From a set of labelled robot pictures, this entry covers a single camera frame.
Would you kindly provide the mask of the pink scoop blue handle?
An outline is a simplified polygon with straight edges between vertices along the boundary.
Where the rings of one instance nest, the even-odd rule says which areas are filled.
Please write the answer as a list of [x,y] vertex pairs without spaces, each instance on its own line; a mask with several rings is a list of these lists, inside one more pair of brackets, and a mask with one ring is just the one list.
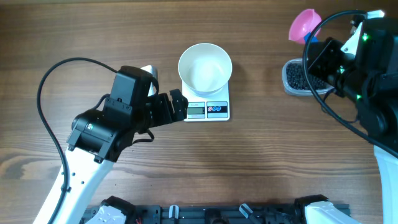
[[305,9],[293,21],[289,29],[288,39],[298,44],[305,44],[314,28],[322,21],[314,9]]

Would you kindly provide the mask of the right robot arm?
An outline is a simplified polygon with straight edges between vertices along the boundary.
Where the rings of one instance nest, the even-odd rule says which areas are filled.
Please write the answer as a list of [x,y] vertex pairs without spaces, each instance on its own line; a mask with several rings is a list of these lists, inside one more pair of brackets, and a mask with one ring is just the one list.
[[[345,44],[331,37],[313,42],[316,33],[342,16],[353,16],[354,33]],[[397,223],[397,19],[383,11],[341,11],[309,33],[302,55],[305,76],[327,82],[351,100],[362,130],[336,114],[311,87],[327,114],[374,147],[382,186],[384,223]]]

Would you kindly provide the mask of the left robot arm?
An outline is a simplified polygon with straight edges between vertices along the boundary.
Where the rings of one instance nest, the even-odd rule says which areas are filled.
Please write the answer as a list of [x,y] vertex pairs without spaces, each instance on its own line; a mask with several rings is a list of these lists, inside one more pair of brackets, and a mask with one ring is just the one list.
[[159,84],[151,73],[123,66],[103,109],[87,110],[73,120],[65,153],[68,169],[60,169],[35,223],[78,223],[121,152],[137,143],[135,134],[187,117],[188,100],[179,89],[151,95],[152,86]]

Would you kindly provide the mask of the white digital kitchen scale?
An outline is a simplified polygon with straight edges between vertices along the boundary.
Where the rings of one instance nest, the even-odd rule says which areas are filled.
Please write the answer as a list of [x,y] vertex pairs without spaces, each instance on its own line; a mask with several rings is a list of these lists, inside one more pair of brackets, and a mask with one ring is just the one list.
[[228,121],[230,119],[228,83],[209,95],[198,95],[183,83],[182,94],[188,100],[185,122]]

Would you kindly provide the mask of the white bowl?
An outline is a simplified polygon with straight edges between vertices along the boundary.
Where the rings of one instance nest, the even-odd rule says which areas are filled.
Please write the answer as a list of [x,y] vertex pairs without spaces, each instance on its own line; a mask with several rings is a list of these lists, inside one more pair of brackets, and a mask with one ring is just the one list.
[[229,82],[233,63],[228,53],[220,46],[199,43],[181,54],[177,68],[184,85],[198,95],[209,95]]

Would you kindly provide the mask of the black beans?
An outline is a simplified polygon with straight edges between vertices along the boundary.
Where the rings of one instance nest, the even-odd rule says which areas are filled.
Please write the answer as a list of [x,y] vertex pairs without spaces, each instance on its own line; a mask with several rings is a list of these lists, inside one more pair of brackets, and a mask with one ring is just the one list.
[[[288,84],[296,90],[309,90],[309,85],[303,73],[303,67],[299,63],[289,63],[286,67],[286,75]],[[308,74],[308,79],[316,90],[326,88],[326,83],[311,74]]]

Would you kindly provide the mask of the clear plastic container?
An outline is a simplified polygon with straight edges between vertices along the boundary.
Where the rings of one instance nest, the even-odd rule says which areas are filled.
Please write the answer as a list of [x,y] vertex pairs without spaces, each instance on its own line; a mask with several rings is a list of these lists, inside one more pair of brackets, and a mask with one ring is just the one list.
[[[324,95],[333,87],[321,79],[308,74],[308,79],[312,87],[319,95]],[[282,83],[288,95],[293,96],[312,96],[307,80],[303,73],[302,59],[296,58],[289,60],[282,68]]]

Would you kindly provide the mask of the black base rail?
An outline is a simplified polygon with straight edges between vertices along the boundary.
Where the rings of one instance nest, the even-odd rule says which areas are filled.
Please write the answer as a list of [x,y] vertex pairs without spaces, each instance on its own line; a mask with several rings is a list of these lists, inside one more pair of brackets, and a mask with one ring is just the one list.
[[[249,206],[254,212],[254,216],[260,223],[298,223],[299,219],[295,216],[298,212],[292,204]],[[178,219],[173,221],[169,217],[169,207],[159,205],[138,205],[136,207],[137,215],[133,223],[142,224],[204,224],[207,207],[180,207]],[[240,211],[238,206],[220,206],[215,207],[221,213],[222,217],[229,220],[230,223],[251,223]]]

